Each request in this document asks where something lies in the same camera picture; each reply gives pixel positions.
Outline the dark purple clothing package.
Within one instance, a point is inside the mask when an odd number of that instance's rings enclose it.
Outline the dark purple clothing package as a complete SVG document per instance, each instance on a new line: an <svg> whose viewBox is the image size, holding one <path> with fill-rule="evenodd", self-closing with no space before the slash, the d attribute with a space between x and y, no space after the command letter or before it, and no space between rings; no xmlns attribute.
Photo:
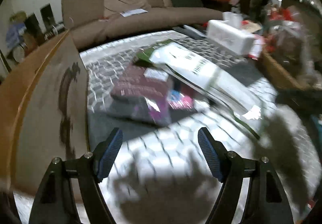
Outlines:
<svg viewBox="0 0 322 224"><path fill-rule="evenodd" d="M194 92L167 72L129 64L114 83L105 111L116 118L167 126L171 112L194 112Z"/></svg>

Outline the white green wool package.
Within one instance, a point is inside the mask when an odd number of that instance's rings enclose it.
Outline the white green wool package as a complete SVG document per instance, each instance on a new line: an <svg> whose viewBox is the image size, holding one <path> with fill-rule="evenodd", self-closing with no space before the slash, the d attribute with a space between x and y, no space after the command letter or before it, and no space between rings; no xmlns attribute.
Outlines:
<svg viewBox="0 0 322 224"><path fill-rule="evenodd" d="M137 51L134 63L151 65L172 75L210 99L222 114L260 139L263 101L214 62L168 39Z"/></svg>

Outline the large cardboard box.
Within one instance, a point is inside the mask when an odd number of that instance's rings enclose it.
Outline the large cardboard box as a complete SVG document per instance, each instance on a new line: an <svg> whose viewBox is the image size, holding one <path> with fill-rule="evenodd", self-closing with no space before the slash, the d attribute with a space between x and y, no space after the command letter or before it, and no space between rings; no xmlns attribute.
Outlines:
<svg viewBox="0 0 322 224"><path fill-rule="evenodd" d="M1 190L34 196L53 158L81 157L88 74L70 32L38 47L1 84Z"/></svg>

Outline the wicker basket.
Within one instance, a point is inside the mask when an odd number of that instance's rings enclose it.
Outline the wicker basket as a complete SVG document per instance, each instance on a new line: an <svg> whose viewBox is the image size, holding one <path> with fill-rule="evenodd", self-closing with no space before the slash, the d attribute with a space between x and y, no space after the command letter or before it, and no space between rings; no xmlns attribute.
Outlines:
<svg viewBox="0 0 322 224"><path fill-rule="evenodd" d="M306 90L312 88L307 83L299 83L299 81L292 77L285 68L266 52L266 50L263 50L260 55L259 66L265 77L278 89Z"/></svg>

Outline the white tissue box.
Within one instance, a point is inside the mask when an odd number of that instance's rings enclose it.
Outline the white tissue box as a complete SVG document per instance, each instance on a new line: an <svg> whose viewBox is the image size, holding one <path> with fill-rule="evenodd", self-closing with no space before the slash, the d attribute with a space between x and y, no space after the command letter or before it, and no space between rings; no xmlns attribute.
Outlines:
<svg viewBox="0 0 322 224"><path fill-rule="evenodd" d="M242 15L224 12L223 20L209 20L206 36L239 56L246 56L255 42L255 35L242 29Z"/></svg>

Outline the blue boxes stack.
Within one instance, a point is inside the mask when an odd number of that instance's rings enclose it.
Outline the blue boxes stack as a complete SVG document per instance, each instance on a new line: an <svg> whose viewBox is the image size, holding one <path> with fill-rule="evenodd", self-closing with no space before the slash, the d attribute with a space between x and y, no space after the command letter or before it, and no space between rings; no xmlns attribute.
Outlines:
<svg viewBox="0 0 322 224"><path fill-rule="evenodd" d="M23 42L23 34L25 33L25 30L26 27L24 23L13 22L10 24L5 37L6 45L9 50L12 50Z"/></svg>

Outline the black speaker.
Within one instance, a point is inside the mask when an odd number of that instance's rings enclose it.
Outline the black speaker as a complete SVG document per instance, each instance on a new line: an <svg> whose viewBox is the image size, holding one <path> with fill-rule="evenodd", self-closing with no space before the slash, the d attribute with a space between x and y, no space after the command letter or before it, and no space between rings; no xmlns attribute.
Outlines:
<svg viewBox="0 0 322 224"><path fill-rule="evenodd" d="M47 5L43 6L40 9L40 13L41 13L41 17L43 19L43 23L45 25L46 30L51 29L56 24L51 5L47 4Z"/></svg>

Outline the black remote controls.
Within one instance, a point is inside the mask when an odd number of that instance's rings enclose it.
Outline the black remote controls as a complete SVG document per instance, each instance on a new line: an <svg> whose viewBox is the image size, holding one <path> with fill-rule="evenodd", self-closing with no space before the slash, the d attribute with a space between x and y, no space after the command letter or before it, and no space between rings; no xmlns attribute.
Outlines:
<svg viewBox="0 0 322 224"><path fill-rule="evenodd" d="M201 40L206 38L206 35L204 33L188 25L176 26L172 29L195 40Z"/></svg>

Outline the white paper on sofa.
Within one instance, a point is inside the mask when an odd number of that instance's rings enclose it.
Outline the white paper on sofa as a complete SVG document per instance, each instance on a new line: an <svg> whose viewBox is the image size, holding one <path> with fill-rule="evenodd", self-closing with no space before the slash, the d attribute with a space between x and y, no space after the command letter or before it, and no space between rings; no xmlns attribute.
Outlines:
<svg viewBox="0 0 322 224"><path fill-rule="evenodd" d="M139 15L139 14L145 14L145 13L148 13L148 11L144 9L133 9L133 10L121 12L120 15L123 16L124 18L127 18L133 15Z"/></svg>

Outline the brown sofa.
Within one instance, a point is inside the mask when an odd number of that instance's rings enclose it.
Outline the brown sofa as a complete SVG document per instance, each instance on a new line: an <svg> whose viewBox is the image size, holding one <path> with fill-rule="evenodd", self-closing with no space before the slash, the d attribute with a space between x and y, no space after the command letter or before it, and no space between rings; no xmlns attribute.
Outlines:
<svg viewBox="0 0 322 224"><path fill-rule="evenodd" d="M202 25L222 20L219 10L176 8L171 0L61 0L63 24L79 51L131 34ZM148 13L124 18L121 12L144 9Z"/></svg>

